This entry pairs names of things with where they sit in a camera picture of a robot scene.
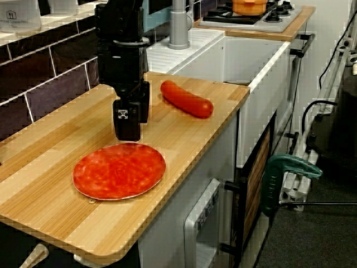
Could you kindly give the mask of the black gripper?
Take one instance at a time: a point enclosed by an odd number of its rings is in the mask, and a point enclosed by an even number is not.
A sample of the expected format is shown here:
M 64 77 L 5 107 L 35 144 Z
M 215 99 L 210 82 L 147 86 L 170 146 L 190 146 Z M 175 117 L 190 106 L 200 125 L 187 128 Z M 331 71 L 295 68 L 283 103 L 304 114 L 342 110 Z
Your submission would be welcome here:
M 134 42 L 98 40 L 99 83 L 112 87 L 121 98 L 127 98 L 139 89 L 139 103 L 113 102 L 115 135 L 121 141 L 139 141 L 140 123 L 148 121 L 150 83 L 143 78 L 147 71 L 148 45 L 149 39 Z

